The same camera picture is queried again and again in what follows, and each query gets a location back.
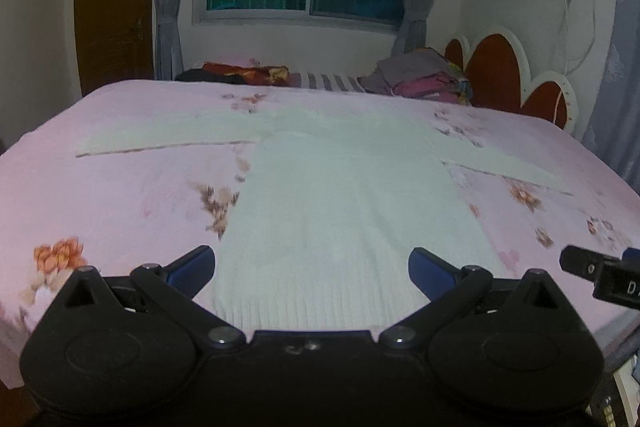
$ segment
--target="cable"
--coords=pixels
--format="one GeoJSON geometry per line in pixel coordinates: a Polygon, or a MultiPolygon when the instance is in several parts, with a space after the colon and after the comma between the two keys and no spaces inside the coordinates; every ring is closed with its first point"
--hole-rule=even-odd
{"type": "Polygon", "coordinates": [[[562,86],[560,87],[560,91],[558,91],[558,97],[556,98],[556,107],[554,107],[554,119],[551,121],[553,125],[556,124],[556,120],[558,119],[558,105],[560,105],[561,98],[562,98],[562,86]]]}
{"type": "MultiPolygon", "coordinates": [[[[566,49],[568,48],[568,44],[569,44],[569,4],[570,4],[570,0],[563,0],[564,1],[564,28],[565,28],[565,39],[564,39],[564,47],[565,47],[565,52],[566,49]]],[[[593,25],[593,32],[591,35],[591,41],[589,43],[589,45],[587,46],[587,49],[582,52],[579,55],[576,55],[575,57],[570,57],[568,56],[568,54],[563,54],[560,49],[558,48],[558,37],[559,35],[556,35],[556,38],[554,39],[554,45],[556,48],[556,53],[564,58],[564,67],[563,67],[563,73],[564,76],[567,76],[568,73],[573,73],[575,70],[577,70],[577,68],[579,68],[583,61],[585,60],[585,58],[589,55],[589,53],[591,52],[591,50],[593,49],[593,46],[595,45],[596,42],[596,0],[593,0],[593,3],[591,4],[591,21],[592,21],[592,25],[593,25]],[[569,61],[576,61],[579,60],[579,63],[574,66],[571,70],[568,70],[568,62],[569,61]]]]}

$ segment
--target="folded clothes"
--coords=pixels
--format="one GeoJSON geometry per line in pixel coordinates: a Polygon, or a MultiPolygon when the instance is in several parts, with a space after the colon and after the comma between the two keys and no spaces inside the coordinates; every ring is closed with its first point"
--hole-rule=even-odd
{"type": "Polygon", "coordinates": [[[239,75],[250,86],[289,86],[289,70],[284,66],[243,68],[242,66],[205,62],[202,69],[215,74],[239,75]]]}
{"type": "Polygon", "coordinates": [[[375,94],[468,103],[471,91],[459,68],[432,48],[380,60],[376,70],[359,79],[375,94]]]}

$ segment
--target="mattress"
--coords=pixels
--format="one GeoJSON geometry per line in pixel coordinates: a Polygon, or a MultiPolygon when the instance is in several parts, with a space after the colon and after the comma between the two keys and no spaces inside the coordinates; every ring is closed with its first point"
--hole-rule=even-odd
{"type": "MultiPolygon", "coordinates": [[[[218,251],[251,176],[255,149],[235,142],[77,157],[79,144],[109,126],[145,124],[162,115],[288,107],[425,121],[441,136],[478,149],[495,147],[550,172],[562,187],[446,161],[503,272],[521,277],[531,267],[548,270],[605,353],[638,325],[636,312],[593,299],[593,287],[562,272],[558,258],[568,244],[618,257],[640,246],[640,198],[546,121],[350,90],[132,80],[91,93],[0,156],[0,359],[7,350],[20,352],[73,267],[92,264],[104,276],[125,275],[143,263],[168,264],[197,245],[218,251]]],[[[0,371],[7,380],[15,367],[0,360],[0,371]]]]}

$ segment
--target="bed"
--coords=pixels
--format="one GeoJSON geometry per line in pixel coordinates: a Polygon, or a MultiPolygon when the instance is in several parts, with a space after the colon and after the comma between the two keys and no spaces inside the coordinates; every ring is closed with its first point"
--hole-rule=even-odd
{"type": "Polygon", "coordinates": [[[524,47],[510,30],[494,26],[471,47],[456,32],[447,43],[445,57],[460,67],[474,91],[473,105],[535,116],[571,133],[578,118],[578,103],[568,79],[545,71],[531,79],[524,47]]]}
{"type": "MultiPolygon", "coordinates": [[[[473,60],[466,62],[466,70],[469,63],[473,60]]],[[[486,235],[497,275],[520,277],[530,267],[548,270],[606,355],[615,353],[640,324],[638,313],[591,298],[590,284],[563,273],[558,264],[559,251],[568,244],[615,256],[640,246],[640,198],[549,121],[378,96],[356,87],[336,91],[131,80],[91,93],[0,156],[4,383],[20,385],[17,356],[75,267],[91,264],[103,275],[124,275],[143,263],[168,264],[197,245],[218,252],[234,222],[236,203],[247,197],[245,187],[257,161],[251,140],[95,155],[79,155],[80,143],[110,126],[140,126],[167,115],[193,120],[212,111],[268,115],[288,108],[328,118],[411,119],[443,139],[478,151],[496,148],[553,174],[562,185],[551,188],[473,165],[443,163],[465,212],[486,235]]],[[[278,195],[273,198],[277,223],[286,212],[278,210],[283,204],[278,195]]],[[[366,223],[358,227],[363,234],[370,232],[366,223]]],[[[212,309],[206,299],[198,302],[212,309]]]]}

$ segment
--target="striped pillow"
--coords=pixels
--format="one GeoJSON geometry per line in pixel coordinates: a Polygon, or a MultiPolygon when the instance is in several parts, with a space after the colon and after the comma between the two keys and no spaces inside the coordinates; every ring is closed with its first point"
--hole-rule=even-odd
{"type": "Polygon", "coordinates": [[[356,78],[346,74],[291,73],[289,75],[289,86],[327,91],[365,92],[356,78]]]}

